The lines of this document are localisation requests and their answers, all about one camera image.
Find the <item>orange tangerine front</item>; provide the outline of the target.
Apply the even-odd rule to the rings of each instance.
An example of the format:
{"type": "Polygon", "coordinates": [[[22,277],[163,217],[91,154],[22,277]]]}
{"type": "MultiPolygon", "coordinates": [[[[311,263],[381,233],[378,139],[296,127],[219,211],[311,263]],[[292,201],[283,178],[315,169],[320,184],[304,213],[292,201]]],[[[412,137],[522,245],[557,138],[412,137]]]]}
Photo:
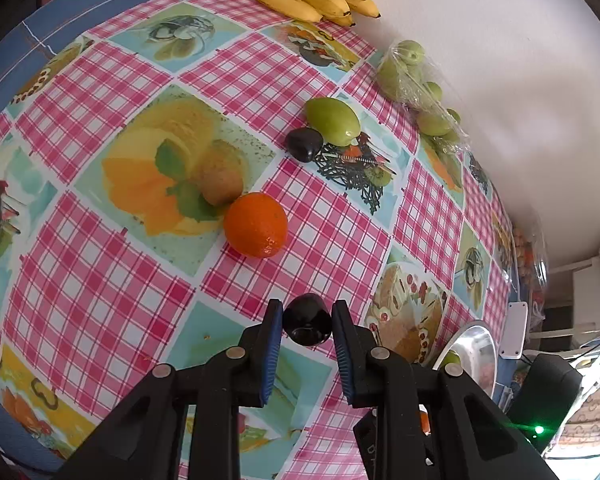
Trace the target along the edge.
{"type": "Polygon", "coordinates": [[[419,416],[420,416],[420,426],[422,426],[422,432],[424,434],[430,434],[430,422],[429,422],[428,413],[426,411],[420,410],[419,416]]]}

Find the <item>orange tangerine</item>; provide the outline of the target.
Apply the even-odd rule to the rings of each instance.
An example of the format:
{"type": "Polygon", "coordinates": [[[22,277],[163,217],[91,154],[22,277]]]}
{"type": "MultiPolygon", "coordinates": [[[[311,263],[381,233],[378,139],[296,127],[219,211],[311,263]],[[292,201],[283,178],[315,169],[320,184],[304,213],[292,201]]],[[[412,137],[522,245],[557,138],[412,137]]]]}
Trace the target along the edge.
{"type": "Polygon", "coordinates": [[[286,243],[288,220],[277,200],[253,192],[240,196],[228,207],[223,230],[227,243],[241,255],[270,258],[286,243]]]}
{"type": "Polygon", "coordinates": [[[420,426],[422,426],[422,432],[424,434],[430,434],[430,422],[429,422],[428,413],[426,411],[420,410],[419,416],[420,416],[420,426]]]}

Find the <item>large green mango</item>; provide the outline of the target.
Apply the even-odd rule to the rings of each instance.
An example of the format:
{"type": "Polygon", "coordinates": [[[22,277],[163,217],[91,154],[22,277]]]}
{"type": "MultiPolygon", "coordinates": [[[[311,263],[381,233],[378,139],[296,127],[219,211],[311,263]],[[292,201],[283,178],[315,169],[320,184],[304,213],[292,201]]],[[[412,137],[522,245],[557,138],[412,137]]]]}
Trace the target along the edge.
{"type": "Polygon", "coordinates": [[[443,370],[448,364],[462,365],[460,355],[455,350],[449,350],[445,353],[440,363],[440,368],[443,370]]]}

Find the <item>dark plum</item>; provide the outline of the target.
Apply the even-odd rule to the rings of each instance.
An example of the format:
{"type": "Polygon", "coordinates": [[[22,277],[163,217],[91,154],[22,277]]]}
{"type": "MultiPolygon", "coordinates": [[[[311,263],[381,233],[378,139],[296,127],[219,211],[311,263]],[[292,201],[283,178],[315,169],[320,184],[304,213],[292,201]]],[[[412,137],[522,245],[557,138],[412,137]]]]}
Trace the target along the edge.
{"type": "Polygon", "coordinates": [[[283,330],[296,344],[314,347],[332,336],[332,317],[321,296],[307,292],[292,300],[283,312],[283,330]]]}
{"type": "Polygon", "coordinates": [[[287,133],[286,150],[299,162],[310,162],[321,151],[323,136],[313,128],[297,128],[287,133]]]}

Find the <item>small green apple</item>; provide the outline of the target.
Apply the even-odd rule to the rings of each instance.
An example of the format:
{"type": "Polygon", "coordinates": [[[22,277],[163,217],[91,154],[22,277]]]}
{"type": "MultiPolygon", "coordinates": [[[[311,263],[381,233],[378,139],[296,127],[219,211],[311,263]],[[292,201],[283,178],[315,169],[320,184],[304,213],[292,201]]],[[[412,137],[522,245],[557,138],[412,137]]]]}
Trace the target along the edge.
{"type": "Polygon", "coordinates": [[[355,111],[335,98],[314,98],[304,106],[306,122],[321,133],[325,142],[344,148],[361,133],[361,124],[355,111]]]}

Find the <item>large steel plate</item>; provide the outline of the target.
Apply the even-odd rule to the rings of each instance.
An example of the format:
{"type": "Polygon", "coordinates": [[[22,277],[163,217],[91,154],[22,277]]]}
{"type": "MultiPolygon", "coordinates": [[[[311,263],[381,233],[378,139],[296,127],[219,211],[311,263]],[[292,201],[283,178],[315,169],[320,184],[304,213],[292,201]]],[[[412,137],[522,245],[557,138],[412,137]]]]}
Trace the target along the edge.
{"type": "Polygon", "coordinates": [[[486,323],[472,321],[463,326],[441,351],[432,367],[434,370],[440,368],[449,350],[460,355],[463,370],[492,398],[498,376],[498,352],[486,323]]]}

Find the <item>white shelf unit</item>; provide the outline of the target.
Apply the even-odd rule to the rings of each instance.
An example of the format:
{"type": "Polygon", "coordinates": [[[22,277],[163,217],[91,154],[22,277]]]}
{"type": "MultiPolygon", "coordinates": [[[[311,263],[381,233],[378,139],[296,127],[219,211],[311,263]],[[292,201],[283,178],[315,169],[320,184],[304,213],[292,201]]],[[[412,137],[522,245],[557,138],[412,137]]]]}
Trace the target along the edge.
{"type": "Polygon", "coordinates": [[[585,344],[600,336],[600,257],[548,270],[546,292],[544,320],[560,308],[570,310],[570,320],[559,330],[530,330],[530,341],[570,337],[575,344],[585,344]]]}

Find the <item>clear tray of longans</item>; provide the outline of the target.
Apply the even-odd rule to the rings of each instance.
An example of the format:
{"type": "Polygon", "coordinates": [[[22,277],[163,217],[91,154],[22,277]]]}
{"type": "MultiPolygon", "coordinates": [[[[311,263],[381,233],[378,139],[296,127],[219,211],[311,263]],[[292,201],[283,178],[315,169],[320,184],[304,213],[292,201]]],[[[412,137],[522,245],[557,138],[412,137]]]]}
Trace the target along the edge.
{"type": "Polygon", "coordinates": [[[544,306],[547,289],[547,250],[538,218],[526,226],[514,226],[514,247],[519,281],[519,296],[532,307],[544,306]]]}

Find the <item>checkered fruit tablecloth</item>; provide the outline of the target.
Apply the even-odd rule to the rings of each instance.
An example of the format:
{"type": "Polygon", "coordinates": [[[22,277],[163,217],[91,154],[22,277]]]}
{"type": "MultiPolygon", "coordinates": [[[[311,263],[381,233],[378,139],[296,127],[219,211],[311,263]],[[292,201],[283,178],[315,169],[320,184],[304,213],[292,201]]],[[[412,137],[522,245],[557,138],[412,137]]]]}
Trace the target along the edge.
{"type": "Polygon", "coordinates": [[[269,299],[314,292],[432,364],[463,325],[502,334],[510,222],[471,154],[378,90],[355,29],[256,0],[55,0],[0,41],[0,449],[47,479],[156,364],[236,344],[269,299]],[[314,98],[360,135],[286,150],[314,98]],[[224,214],[262,192],[283,248],[251,258],[224,214]]]}

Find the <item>clear tray of green fruit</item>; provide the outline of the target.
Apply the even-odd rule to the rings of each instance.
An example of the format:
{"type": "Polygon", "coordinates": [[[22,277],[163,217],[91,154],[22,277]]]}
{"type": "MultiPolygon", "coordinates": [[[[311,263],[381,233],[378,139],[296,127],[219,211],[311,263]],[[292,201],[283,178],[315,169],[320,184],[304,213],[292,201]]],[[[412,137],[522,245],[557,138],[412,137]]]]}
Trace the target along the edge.
{"type": "Polygon", "coordinates": [[[444,92],[450,86],[415,40],[396,40],[382,55],[376,70],[380,93],[405,108],[417,131],[429,138],[439,152],[458,154],[470,148],[468,133],[457,110],[447,107],[444,92]]]}

